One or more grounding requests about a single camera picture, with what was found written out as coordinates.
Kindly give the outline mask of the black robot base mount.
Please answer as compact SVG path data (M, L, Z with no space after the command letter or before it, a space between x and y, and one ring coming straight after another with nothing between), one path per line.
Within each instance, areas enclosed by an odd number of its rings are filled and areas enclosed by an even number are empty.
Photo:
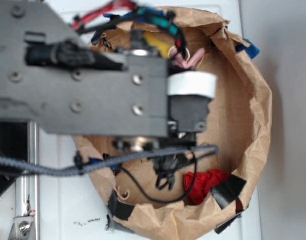
M0 197L23 172L14 161L28 161L28 124L0 122Z

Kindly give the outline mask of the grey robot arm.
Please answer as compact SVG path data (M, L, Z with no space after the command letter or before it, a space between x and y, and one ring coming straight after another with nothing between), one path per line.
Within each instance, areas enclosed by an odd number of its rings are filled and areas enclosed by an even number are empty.
M34 121L52 134L115 137L119 150L194 146L205 130L217 78L172 65L142 32L129 49L98 52L80 36L146 20L165 31L185 56L173 14L114 0L66 24L50 7L0 0L0 121Z

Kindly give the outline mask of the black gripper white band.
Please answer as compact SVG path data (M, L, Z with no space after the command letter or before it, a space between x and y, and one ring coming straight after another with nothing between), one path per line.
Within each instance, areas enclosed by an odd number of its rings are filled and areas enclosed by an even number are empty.
M167 79L167 147L192 147L197 134L206 130L208 104L215 98L217 76L200 71L185 71Z

